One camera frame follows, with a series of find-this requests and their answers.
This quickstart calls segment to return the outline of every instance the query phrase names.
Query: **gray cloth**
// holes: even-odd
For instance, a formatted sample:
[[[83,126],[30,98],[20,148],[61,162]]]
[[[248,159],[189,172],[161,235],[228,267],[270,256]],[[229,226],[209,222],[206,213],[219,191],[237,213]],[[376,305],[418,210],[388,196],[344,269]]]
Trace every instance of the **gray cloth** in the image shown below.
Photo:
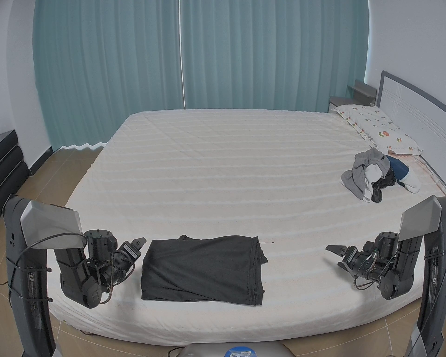
[[[364,171],[369,165],[378,165],[383,172],[383,176],[386,176],[390,168],[390,161],[382,152],[371,148],[366,152],[356,154],[353,168],[341,175],[341,180],[345,187],[359,199],[364,198],[366,188]]]

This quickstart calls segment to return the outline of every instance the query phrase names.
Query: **mattress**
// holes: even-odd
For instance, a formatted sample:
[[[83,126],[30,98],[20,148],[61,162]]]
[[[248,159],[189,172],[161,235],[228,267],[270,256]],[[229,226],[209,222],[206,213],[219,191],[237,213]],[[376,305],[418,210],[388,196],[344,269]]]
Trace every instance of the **mattress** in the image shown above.
[[[49,252],[50,311],[75,328],[156,345],[280,340],[341,330],[381,318],[421,296],[422,258],[411,291],[393,301],[357,291],[328,244],[356,245],[398,232],[404,210],[443,195],[419,158],[417,194],[395,185],[381,203],[357,199],[340,182],[370,147],[338,114],[268,110],[173,110],[131,115],[74,190],[67,207],[84,231],[110,230],[119,244],[145,237],[258,236],[261,306],[141,300],[143,259],[89,310],[66,298]]]

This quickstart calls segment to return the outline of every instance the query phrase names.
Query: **teal curtain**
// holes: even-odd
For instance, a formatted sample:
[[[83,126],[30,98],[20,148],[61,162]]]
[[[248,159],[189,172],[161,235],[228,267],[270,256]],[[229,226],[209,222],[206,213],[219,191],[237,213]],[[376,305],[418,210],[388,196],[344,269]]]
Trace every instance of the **teal curtain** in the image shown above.
[[[326,112],[364,79],[367,0],[180,0],[186,108]]]
[[[53,149],[107,142],[146,110],[184,108],[178,0],[37,0],[36,86]]]

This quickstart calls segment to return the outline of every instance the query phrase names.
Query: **robotic arm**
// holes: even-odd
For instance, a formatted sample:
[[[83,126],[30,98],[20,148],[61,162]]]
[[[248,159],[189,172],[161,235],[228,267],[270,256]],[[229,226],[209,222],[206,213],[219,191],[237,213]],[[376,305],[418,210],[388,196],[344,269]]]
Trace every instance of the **robotic arm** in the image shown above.
[[[22,357],[61,357],[51,328],[46,250],[54,249],[61,288],[73,301],[94,308],[103,292],[129,277],[145,238],[125,241],[118,249],[110,231],[82,234],[79,214],[68,208],[11,196],[3,208],[9,301],[24,348]],[[84,249],[88,245],[90,258]]]
[[[420,315],[414,327],[405,357],[435,357],[443,343],[442,328],[446,315],[446,197],[431,196],[405,211],[400,233],[380,233],[375,242],[366,242],[363,250],[355,246],[328,245],[327,250],[343,257],[338,263],[355,279],[359,290],[378,284],[381,295],[394,299],[413,285],[413,272],[425,239],[425,268]],[[357,285],[358,277],[369,283]]]

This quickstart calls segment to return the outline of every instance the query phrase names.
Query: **pillowcase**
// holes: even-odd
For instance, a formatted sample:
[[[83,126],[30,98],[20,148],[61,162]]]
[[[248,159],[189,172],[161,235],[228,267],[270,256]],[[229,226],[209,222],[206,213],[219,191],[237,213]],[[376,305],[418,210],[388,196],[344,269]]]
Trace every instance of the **pillowcase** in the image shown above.
[[[332,109],[369,143],[384,154],[420,155],[423,151],[386,113],[376,105],[341,105]]]

